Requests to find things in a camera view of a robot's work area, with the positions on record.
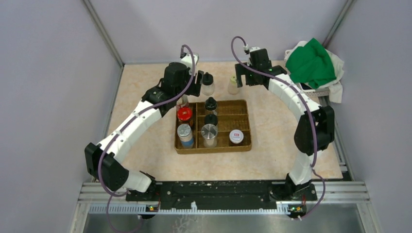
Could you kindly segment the silver lid jar blue label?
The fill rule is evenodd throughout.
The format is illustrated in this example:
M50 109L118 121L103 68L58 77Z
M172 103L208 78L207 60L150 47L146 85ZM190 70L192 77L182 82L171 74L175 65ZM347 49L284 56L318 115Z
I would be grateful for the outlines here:
M179 140L185 149L191 149L194 145L193 133L190 125L181 124L177 128L177 135Z

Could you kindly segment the yellow lid small bottle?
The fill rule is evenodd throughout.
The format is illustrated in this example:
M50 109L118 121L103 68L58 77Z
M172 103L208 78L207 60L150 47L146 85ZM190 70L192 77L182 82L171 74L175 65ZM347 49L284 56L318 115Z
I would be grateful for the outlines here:
M229 79L229 83L228 83L228 93L231 95L237 95L239 91L240 90L238 88L237 78L235 76L232 76Z

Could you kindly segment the black cap shaker front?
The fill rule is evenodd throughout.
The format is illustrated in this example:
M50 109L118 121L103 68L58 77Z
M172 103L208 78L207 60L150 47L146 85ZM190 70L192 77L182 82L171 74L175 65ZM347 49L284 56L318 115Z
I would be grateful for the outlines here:
M215 114L208 114L204 118L204 124L211 124L218 127L218 117Z

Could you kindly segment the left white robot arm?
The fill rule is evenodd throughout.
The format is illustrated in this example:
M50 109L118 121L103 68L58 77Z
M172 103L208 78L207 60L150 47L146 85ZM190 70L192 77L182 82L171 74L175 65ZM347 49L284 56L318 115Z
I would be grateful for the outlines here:
M165 68L158 84L146 91L133 112L110 135L98 144L85 148L86 167L111 196L121 188L137 191L143 200L154 198L155 179L147 173L130 171L122 166L127 153L138 139L174 108L183 95L198 97L206 73L183 62L172 62Z

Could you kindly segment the white lid dark jar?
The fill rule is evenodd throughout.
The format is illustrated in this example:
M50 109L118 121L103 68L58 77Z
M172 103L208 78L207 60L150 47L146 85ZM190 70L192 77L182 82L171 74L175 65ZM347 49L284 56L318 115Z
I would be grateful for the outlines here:
M242 146L244 143L244 133L241 130L234 129L229 134L230 146Z

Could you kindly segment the tall glass sauce bottle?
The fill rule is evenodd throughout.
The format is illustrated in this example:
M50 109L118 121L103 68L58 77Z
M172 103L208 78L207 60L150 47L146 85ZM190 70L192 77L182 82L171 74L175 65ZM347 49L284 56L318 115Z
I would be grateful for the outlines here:
M183 107L189 107L189 100L187 95L182 95L176 102L176 111L179 111Z

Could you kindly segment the red lid sauce jar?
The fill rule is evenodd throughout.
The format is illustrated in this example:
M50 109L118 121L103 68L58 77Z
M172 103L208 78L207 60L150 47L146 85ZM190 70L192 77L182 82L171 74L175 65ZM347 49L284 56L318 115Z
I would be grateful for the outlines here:
M189 107L181 107L177 111L177 119L182 124L188 124L193 128L193 111Z

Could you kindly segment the woven bamboo divided tray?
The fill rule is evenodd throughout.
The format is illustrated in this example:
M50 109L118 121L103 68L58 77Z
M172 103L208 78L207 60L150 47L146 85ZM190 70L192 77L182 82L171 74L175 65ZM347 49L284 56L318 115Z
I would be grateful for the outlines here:
M217 102L217 146L213 148L205 147L204 138L201 135L201 128L205 125L205 103L192 102L189 104L189 108L193 112L192 135L194 144L191 149L185 149L178 135L175 134L174 148L178 154L226 153L251 150L252 136L246 100L222 100ZM232 130L243 132L244 139L238 146L230 142L229 134Z

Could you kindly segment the small black cap bottle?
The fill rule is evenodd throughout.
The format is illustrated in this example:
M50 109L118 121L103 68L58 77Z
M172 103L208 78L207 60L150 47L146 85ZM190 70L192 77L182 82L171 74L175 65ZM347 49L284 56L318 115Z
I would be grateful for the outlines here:
M217 115L218 103L213 97L209 97L205 101L204 106L205 106L205 115L210 115L210 114Z

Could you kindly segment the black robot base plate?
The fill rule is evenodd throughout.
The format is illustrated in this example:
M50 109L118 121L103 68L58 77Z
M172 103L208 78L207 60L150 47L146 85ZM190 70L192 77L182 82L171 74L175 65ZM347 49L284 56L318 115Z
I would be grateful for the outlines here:
M153 201L161 210L269 210L279 201L306 204L318 195L311 183L293 187L280 180L157 182L145 193L130 191L126 201Z

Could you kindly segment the white plastic basket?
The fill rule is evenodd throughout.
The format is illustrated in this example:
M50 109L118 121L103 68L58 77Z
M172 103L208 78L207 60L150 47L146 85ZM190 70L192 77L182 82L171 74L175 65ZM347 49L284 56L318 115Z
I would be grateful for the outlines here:
M308 97L328 97L329 94L330 94L329 88L312 89L310 86L308 86L304 83L298 83L297 86Z

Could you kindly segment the clear jar silver lid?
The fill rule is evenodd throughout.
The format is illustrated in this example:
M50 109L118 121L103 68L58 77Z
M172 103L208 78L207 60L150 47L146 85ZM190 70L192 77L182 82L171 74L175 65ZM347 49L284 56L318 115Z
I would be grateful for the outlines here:
M214 148L217 146L218 128L214 124L206 124L201 128L204 146Z

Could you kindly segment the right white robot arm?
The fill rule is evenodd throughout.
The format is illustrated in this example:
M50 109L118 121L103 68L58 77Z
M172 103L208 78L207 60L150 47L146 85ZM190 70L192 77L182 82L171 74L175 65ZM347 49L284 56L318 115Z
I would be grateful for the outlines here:
M246 46L248 61L235 65L238 87L262 85L287 106L297 120L293 140L298 154L287 174L284 192L298 200L309 188L312 170L334 141L334 110L308 97L282 66L273 66L266 49Z

